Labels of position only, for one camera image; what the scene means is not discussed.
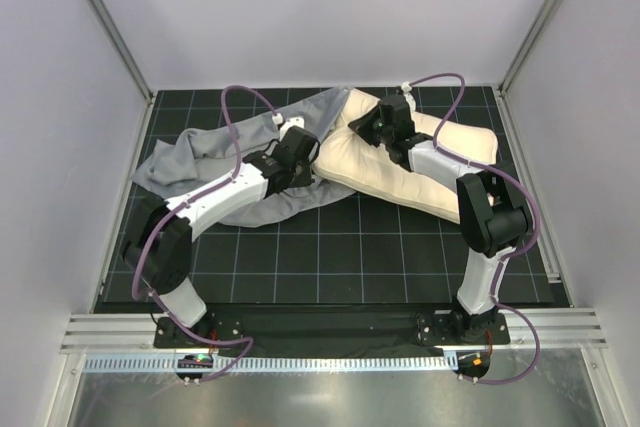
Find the cream white pillow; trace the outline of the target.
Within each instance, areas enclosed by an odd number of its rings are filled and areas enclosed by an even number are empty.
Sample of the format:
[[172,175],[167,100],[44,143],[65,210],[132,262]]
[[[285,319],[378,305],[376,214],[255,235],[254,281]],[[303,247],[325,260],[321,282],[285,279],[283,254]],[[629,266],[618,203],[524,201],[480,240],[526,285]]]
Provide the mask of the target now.
[[[348,124],[368,113],[378,99],[363,91],[349,93],[342,112],[321,144],[314,172],[358,192],[458,223],[456,195],[445,186],[394,164],[386,150],[369,146]],[[481,127],[448,121],[438,143],[480,163],[496,162],[495,133]]]

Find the grey fabric pillowcase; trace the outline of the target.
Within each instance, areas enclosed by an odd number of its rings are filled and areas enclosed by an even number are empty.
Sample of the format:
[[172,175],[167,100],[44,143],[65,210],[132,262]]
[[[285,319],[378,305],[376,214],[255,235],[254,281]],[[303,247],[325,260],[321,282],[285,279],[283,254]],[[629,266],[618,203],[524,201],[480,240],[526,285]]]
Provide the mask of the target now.
[[[346,105],[348,88],[331,88],[277,112],[287,120],[304,119],[304,128],[324,142]],[[241,153],[262,150],[278,136],[270,113],[262,113],[234,125]],[[132,174],[132,182],[168,199],[214,181],[230,172],[236,153],[226,127],[214,130],[188,128],[171,145],[157,141],[154,150]],[[289,188],[265,200],[243,207],[221,220],[226,226],[259,228],[285,221],[301,212],[339,202],[354,190],[317,174],[308,187]]]

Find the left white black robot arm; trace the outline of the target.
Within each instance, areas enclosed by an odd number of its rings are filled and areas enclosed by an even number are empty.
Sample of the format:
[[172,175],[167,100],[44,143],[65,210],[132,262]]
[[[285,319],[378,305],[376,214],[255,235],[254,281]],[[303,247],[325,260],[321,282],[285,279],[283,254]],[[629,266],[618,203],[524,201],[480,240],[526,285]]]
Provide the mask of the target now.
[[197,348],[208,342],[207,307],[190,280],[192,244],[208,228],[240,209],[293,187],[313,183],[319,140],[293,126],[267,148],[251,152],[220,178],[169,199],[150,196],[137,205],[120,257],[133,270],[132,297],[148,295],[174,318],[177,336]]

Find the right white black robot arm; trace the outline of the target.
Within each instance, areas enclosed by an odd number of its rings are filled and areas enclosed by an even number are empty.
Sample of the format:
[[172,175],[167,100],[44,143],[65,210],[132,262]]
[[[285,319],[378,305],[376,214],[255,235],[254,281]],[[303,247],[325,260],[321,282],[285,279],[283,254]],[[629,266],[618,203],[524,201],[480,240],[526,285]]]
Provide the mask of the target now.
[[458,341],[475,342],[495,323],[509,257],[534,226],[514,163],[482,164],[445,148],[436,135],[417,131],[403,95],[382,98],[349,128],[367,144],[383,146],[396,165],[456,194],[469,253],[448,324]]

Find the black gridded cutting mat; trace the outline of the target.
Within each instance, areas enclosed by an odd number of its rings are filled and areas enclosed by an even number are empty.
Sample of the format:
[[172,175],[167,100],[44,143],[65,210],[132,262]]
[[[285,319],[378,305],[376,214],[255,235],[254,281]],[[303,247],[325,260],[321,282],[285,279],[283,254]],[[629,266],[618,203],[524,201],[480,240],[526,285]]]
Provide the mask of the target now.
[[[186,128],[225,126],[220,90],[158,92],[136,167],[158,141],[175,144]],[[490,86],[467,87],[454,122],[492,130],[498,161],[513,160]],[[131,185],[114,253],[94,310],[151,310],[131,297],[133,271],[120,257],[126,229],[146,197]],[[548,274],[539,247],[509,261],[500,300],[569,307],[561,280]],[[212,304],[448,303],[462,279],[467,247],[456,225],[362,194],[295,215],[283,223],[243,228],[214,225],[192,248],[191,281]]]

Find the left aluminium frame post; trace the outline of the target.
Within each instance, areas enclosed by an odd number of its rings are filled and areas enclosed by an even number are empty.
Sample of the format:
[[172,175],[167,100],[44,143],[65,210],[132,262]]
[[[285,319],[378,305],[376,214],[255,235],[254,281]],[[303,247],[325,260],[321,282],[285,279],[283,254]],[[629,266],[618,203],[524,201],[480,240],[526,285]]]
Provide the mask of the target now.
[[144,78],[104,0],[87,2],[137,90],[145,102],[150,104],[154,91]]

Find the aluminium frame post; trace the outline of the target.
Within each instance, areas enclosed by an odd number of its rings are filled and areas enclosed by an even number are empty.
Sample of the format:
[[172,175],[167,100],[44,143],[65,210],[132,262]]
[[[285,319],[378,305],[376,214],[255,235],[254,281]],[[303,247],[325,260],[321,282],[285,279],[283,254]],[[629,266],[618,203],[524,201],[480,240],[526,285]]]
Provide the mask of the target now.
[[144,78],[104,0],[87,2],[137,90],[145,102],[150,104],[154,91]]
[[525,63],[531,56],[544,31],[550,25],[555,13],[563,0],[543,0],[533,22],[531,23],[523,41],[518,48],[506,74],[498,85],[498,92],[505,97],[514,85]]

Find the right aluminium frame post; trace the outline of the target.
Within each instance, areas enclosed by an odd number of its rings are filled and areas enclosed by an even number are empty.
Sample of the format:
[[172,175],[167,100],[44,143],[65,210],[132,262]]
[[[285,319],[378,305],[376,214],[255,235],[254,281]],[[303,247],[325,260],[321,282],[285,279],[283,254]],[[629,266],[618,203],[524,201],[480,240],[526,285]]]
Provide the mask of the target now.
[[544,31],[550,25],[555,13],[563,0],[543,0],[533,22],[531,23],[523,41],[518,48],[506,74],[498,85],[498,92],[505,97],[514,85],[525,63],[531,56]]

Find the aluminium front rail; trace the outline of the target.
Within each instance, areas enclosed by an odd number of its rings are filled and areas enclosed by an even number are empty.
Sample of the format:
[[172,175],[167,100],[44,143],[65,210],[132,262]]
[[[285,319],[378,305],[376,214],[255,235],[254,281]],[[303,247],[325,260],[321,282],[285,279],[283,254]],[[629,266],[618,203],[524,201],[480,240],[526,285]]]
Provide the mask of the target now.
[[[375,315],[358,313],[345,328],[334,331],[336,343],[344,348],[349,338],[363,344],[375,344],[374,336],[396,336],[423,345],[452,350],[454,341],[444,327],[445,311],[438,311],[423,320],[396,316],[381,322]],[[257,315],[243,320],[225,320],[222,314],[214,317],[219,334],[240,336],[249,334],[256,342],[280,336],[289,345],[302,338],[300,333],[285,325],[289,314],[278,314],[276,326],[266,328]],[[607,341],[594,311],[586,308],[525,309],[519,315],[505,312],[498,321],[497,331],[491,335],[498,349],[532,349],[536,343],[542,349],[605,348]],[[64,334],[60,352],[63,354],[143,352],[154,348],[156,342],[168,339],[168,329],[141,314],[87,314],[71,317]]]

